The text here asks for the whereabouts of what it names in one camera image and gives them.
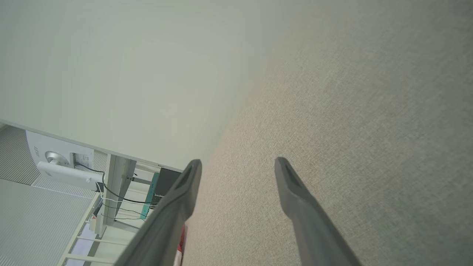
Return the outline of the red jersey with white sleeves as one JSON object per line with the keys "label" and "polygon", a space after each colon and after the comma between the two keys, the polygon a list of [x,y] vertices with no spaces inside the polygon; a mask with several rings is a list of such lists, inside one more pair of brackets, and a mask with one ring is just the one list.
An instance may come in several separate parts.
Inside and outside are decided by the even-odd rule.
{"label": "red jersey with white sleeves", "polygon": [[183,227],[182,227],[182,233],[181,233],[181,236],[180,236],[179,246],[178,246],[178,249],[176,251],[176,256],[175,256],[173,266],[182,266],[182,260],[183,260],[183,256],[184,256],[185,240],[186,240],[186,224],[184,224]]}

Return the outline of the wide white partition panel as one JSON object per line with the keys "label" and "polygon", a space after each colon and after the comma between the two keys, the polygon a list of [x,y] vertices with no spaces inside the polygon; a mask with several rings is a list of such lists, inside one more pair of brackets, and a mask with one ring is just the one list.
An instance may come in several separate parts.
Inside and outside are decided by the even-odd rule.
{"label": "wide white partition panel", "polygon": [[183,169],[271,108],[330,0],[0,0],[0,121]]}

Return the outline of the white metal frame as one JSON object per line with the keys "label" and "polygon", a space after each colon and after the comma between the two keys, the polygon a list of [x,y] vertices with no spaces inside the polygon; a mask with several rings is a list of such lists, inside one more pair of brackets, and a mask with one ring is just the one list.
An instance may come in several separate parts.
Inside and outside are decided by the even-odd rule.
{"label": "white metal frame", "polygon": [[100,194],[95,193],[56,266],[113,266],[144,224],[140,219],[142,204],[124,202],[116,220],[97,220],[99,232],[96,233],[90,229],[90,221],[100,200]]}

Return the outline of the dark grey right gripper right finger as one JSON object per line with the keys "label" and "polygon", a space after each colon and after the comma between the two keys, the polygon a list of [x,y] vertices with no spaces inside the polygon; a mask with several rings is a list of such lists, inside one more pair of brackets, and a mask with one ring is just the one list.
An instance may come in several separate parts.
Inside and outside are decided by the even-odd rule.
{"label": "dark grey right gripper right finger", "polygon": [[362,266],[286,158],[274,173],[283,212],[291,219],[302,266]]}

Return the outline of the black box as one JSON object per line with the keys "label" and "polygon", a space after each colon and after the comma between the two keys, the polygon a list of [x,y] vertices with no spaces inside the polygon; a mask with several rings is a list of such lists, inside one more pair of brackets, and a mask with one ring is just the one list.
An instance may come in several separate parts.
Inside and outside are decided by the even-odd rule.
{"label": "black box", "polygon": [[154,197],[153,201],[159,201],[162,197],[164,197],[167,192],[169,192],[170,188],[174,184],[174,182],[179,178],[181,172],[177,172],[174,170],[169,170],[166,168],[161,168],[159,171],[159,176],[157,178],[156,187],[154,190]]}

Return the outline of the teal bar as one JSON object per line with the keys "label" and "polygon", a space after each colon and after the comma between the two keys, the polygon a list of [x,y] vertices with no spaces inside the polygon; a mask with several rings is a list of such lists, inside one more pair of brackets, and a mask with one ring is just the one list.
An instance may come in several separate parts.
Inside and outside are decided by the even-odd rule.
{"label": "teal bar", "polygon": [[152,200],[153,200],[153,197],[155,195],[155,189],[156,189],[158,179],[159,179],[159,173],[154,173],[152,181],[150,182],[149,190],[147,192],[147,197],[146,197],[146,200],[145,200],[145,204],[143,205],[143,209],[142,209],[142,212],[141,212],[141,215],[140,215],[140,219],[145,220],[147,218],[149,210],[152,209],[152,207],[153,207]]}

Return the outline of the grey desk leg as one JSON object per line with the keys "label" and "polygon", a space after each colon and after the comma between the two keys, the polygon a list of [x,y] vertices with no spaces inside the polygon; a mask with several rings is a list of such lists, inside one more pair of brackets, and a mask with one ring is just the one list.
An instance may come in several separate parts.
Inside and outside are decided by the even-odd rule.
{"label": "grey desk leg", "polygon": [[125,194],[133,179],[137,161],[121,156],[108,154],[105,169],[105,188],[103,206],[100,208],[98,221],[96,222],[96,234],[102,238],[108,227],[114,227],[137,233],[138,227],[120,222],[116,218],[119,208],[124,201]]}

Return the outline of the white monitor with stand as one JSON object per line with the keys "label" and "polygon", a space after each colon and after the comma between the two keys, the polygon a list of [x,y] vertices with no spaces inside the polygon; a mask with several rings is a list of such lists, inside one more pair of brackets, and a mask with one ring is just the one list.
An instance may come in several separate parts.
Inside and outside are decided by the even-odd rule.
{"label": "white monitor with stand", "polygon": [[98,191],[103,171],[93,170],[93,149],[26,131],[31,157],[48,180]]}

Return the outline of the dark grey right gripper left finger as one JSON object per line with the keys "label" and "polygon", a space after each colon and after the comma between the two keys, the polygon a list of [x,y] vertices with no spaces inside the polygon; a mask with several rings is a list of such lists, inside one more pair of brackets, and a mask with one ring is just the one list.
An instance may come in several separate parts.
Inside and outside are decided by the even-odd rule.
{"label": "dark grey right gripper left finger", "polygon": [[184,223],[194,212],[201,174],[201,160],[190,161],[115,266],[173,266]]}

